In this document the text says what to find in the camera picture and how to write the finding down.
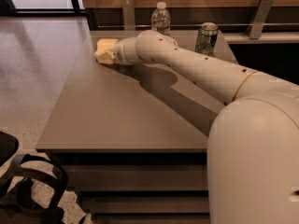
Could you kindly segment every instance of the gray table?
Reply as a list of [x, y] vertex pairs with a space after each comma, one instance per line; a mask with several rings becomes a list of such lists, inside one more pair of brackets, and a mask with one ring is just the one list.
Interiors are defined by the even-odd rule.
[[[111, 69], [94, 59], [98, 39], [137, 34], [91, 32], [36, 150], [65, 168], [82, 207], [105, 214], [100, 223], [141, 214], [151, 219], [138, 223], [208, 223], [207, 136], [223, 104], [165, 65]], [[171, 36], [194, 50], [197, 31]], [[222, 33], [214, 53], [236, 63]]]

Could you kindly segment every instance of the metal bracket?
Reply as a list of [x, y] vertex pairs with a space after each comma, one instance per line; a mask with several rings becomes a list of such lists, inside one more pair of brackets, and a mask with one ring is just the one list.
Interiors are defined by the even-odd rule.
[[135, 30], [134, 0], [121, 0], [124, 30]]
[[248, 27], [246, 34], [250, 39], [259, 39], [262, 35], [263, 25], [268, 16], [270, 8], [274, 0], [261, 0], [252, 19], [252, 23]]

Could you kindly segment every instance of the floor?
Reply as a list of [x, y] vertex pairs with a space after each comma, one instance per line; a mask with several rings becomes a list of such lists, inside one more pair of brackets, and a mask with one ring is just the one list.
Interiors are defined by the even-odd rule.
[[[0, 131], [17, 137], [17, 153], [45, 155], [36, 153], [36, 143], [88, 34], [81, 17], [0, 17]], [[39, 184], [33, 192], [36, 200], [46, 201]], [[65, 224], [85, 216], [76, 198], [66, 191], [60, 202]]]

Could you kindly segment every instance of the can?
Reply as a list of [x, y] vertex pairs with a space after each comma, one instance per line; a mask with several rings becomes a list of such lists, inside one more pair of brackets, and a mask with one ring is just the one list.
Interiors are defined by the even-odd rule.
[[213, 54], [218, 34], [218, 25], [213, 22], [205, 22], [198, 30], [195, 51], [207, 56]]

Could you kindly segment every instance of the bag strap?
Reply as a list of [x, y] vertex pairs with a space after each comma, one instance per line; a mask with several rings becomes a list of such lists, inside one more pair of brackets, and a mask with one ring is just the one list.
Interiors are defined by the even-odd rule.
[[[53, 173], [55, 177], [36, 169], [21, 167], [22, 164], [28, 161], [44, 161], [53, 165]], [[7, 171], [0, 178], [0, 198], [7, 193], [14, 176], [30, 177], [52, 187], [54, 194], [50, 200], [49, 208], [57, 207], [67, 185], [67, 174], [59, 165], [53, 164], [51, 161], [43, 157], [32, 156], [30, 154], [20, 154], [13, 158]]]
[[1, 209], [10, 209], [25, 217], [35, 220], [33, 223], [43, 224], [64, 224], [64, 209], [61, 207], [43, 208], [31, 197], [31, 187], [33, 182], [30, 177], [25, 177], [19, 181], [3, 198], [0, 199]]

